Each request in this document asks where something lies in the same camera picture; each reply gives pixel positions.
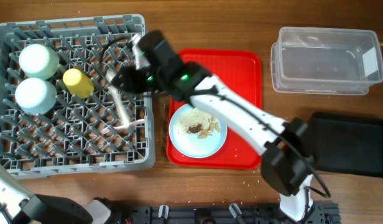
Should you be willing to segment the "mint green bowl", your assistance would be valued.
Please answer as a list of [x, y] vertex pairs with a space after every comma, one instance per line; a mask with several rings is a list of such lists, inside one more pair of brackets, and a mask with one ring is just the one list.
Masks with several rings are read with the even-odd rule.
[[55, 75], [59, 62], [56, 51], [40, 44], [28, 45], [19, 56], [19, 65], [25, 75], [42, 80]]

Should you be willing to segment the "light blue plate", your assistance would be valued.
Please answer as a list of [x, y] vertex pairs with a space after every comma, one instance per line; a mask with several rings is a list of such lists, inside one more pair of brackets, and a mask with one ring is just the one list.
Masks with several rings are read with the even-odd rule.
[[184, 112], [190, 111], [194, 107], [185, 104], [179, 107], [170, 119], [168, 133], [170, 140], [175, 148], [184, 156], [194, 159], [210, 157], [217, 153], [225, 143], [228, 135], [228, 127], [222, 121], [219, 121], [221, 132], [214, 132], [212, 136], [204, 139], [198, 139], [194, 134], [178, 134], [175, 128], [175, 122]]

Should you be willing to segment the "light blue bowl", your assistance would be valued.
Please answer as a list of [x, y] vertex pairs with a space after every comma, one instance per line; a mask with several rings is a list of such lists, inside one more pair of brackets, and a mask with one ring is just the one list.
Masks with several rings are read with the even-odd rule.
[[30, 115], [45, 114], [56, 103], [55, 86], [39, 78], [27, 78], [18, 84], [15, 99], [23, 112]]

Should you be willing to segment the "black tray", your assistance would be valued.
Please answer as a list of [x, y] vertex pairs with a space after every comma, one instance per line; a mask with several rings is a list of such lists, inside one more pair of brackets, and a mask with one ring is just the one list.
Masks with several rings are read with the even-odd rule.
[[318, 170], [383, 178], [383, 119], [316, 112], [310, 130]]

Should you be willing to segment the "white plastic fork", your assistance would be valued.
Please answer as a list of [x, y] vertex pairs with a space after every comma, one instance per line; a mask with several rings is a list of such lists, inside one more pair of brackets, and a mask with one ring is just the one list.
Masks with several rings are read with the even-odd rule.
[[145, 123], [145, 119], [138, 119], [135, 121], [131, 121], [129, 124], [123, 124], [121, 126], [116, 126], [116, 127], [108, 126], [108, 127], [105, 127], [104, 129], [102, 129], [100, 134], [104, 135], [107, 133], [113, 133], [114, 130], [117, 131], [117, 130], [122, 130], [122, 129], [128, 129], [131, 126], [137, 126], [137, 125], [144, 124], [144, 123]]

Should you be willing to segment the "yellow plastic cup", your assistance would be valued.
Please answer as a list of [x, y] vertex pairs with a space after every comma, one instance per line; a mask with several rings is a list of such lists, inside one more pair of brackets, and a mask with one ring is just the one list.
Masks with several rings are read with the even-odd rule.
[[67, 70], [63, 74], [63, 82], [72, 95], [80, 98], [89, 97], [95, 90], [91, 79], [77, 68]]

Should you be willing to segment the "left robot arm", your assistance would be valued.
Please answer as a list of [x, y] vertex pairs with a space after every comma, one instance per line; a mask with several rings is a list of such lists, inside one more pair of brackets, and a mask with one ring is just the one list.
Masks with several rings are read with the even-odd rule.
[[114, 217], [101, 199], [80, 205], [69, 198], [35, 194], [0, 165], [0, 224], [105, 224]]

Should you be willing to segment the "white plastic spoon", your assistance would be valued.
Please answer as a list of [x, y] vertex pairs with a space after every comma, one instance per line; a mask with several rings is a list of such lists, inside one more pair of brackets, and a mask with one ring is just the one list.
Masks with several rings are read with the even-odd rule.
[[111, 81], [115, 77], [115, 75], [116, 75], [116, 73], [114, 72], [114, 70], [112, 70], [110, 68], [107, 69], [106, 76], [105, 76], [105, 78], [108, 81], [107, 89], [109, 90], [109, 92], [110, 92], [110, 94], [112, 96], [114, 104], [116, 105], [116, 110], [118, 112], [119, 119], [122, 122], [122, 125], [125, 128], [128, 128], [129, 127], [129, 117], [127, 116], [126, 110], [124, 109], [124, 105], [123, 105], [123, 103], [121, 101], [121, 98], [119, 96], [118, 89], [115, 88], [111, 84]]

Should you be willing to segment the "red plastic tray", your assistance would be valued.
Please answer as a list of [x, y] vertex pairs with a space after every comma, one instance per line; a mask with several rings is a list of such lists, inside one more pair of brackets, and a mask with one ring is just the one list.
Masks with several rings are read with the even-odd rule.
[[[242, 50], [183, 49], [178, 52], [184, 62], [194, 61], [219, 76], [232, 91], [262, 107], [261, 60], [253, 52]], [[221, 149], [207, 158], [195, 159], [183, 155], [167, 141], [167, 157], [178, 166], [224, 169], [254, 169], [261, 156], [231, 129]]]

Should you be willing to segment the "clear plastic bin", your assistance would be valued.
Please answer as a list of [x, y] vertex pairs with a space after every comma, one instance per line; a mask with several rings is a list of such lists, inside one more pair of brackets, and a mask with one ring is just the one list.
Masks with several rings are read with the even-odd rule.
[[383, 59], [372, 30], [283, 27], [270, 70], [279, 93], [365, 95], [383, 82]]

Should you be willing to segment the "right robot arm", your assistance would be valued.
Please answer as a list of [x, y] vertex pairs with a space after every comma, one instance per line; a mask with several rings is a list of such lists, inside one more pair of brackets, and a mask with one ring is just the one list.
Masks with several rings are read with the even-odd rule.
[[119, 71], [107, 69], [109, 87], [148, 98], [170, 95], [225, 122], [261, 156], [262, 177], [280, 194], [280, 209], [291, 222], [308, 218], [313, 207], [310, 194], [315, 191], [312, 179], [321, 185], [322, 197], [331, 196], [314, 168], [318, 154], [309, 143], [303, 120], [287, 122], [262, 111], [204, 66], [184, 62], [159, 30], [136, 34], [127, 45], [134, 64]]

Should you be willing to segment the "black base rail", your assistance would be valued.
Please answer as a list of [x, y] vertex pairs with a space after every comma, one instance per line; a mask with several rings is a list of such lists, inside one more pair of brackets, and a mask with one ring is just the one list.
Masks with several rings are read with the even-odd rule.
[[[258, 203], [254, 206], [240, 206], [235, 215], [229, 206], [211, 207], [170, 207], [168, 214], [161, 215], [158, 207], [127, 207], [122, 215], [122, 223], [142, 224], [199, 224], [204, 218], [215, 223], [293, 223], [280, 209], [277, 203]], [[315, 202], [308, 215], [300, 223], [341, 224], [337, 203]]]

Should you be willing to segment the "grey dishwasher rack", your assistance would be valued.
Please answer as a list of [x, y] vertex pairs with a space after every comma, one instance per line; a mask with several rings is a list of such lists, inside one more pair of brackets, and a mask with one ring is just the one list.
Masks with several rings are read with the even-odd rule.
[[[130, 119], [144, 124], [100, 134], [119, 126], [119, 116], [106, 88], [104, 73], [130, 65], [127, 41], [144, 35], [139, 14], [82, 17], [0, 24], [0, 165], [17, 179], [82, 172], [122, 172], [151, 168], [155, 163], [154, 115], [149, 98], [121, 94]], [[22, 111], [15, 90], [26, 75], [21, 51], [41, 44], [58, 53], [60, 64], [50, 79], [56, 103], [45, 114]], [[95, 86], [87, 98], [72, 95], [63, 74], [77, 68]]]

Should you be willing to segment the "food scraps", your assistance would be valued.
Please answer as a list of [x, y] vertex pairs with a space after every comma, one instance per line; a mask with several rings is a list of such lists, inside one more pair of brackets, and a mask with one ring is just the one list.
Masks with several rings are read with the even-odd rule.
[[198, 139], [212, 136], [215, 131], [221, 132], [219, 121], [214, 116], [196, 108], [182, 113], [175, 122], [175, 128], [178, 134], [194, 134]]

